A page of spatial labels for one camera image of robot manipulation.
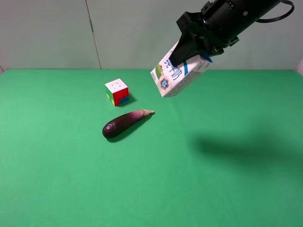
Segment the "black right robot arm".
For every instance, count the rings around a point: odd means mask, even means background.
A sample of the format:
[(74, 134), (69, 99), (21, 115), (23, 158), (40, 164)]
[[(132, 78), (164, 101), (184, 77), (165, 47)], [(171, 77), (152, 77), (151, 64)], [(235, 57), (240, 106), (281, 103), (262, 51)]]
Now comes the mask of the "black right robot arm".
[(178, 66), (186, 60), (206, 53), (221, 55), (224, 49), (238, 42), (238, 35), (257, 22), (280, 1), (278, 0), (215, 0), (208, 1), (200, 12), (184, 12), (177, 20), (181, 37), (170, 62)]

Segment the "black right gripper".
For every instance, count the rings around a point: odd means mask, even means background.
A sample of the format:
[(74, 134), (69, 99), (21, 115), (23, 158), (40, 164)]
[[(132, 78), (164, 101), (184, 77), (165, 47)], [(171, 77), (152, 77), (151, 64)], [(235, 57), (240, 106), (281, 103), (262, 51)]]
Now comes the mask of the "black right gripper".
[(176, 67), (197, 55), (211, 61), (210, 57), (223, 54), (224, 48), (239, 41), (238, 20), (237, 9), (185, 12), (177, 20), (181, 37), (169, 57), (172, 66)]

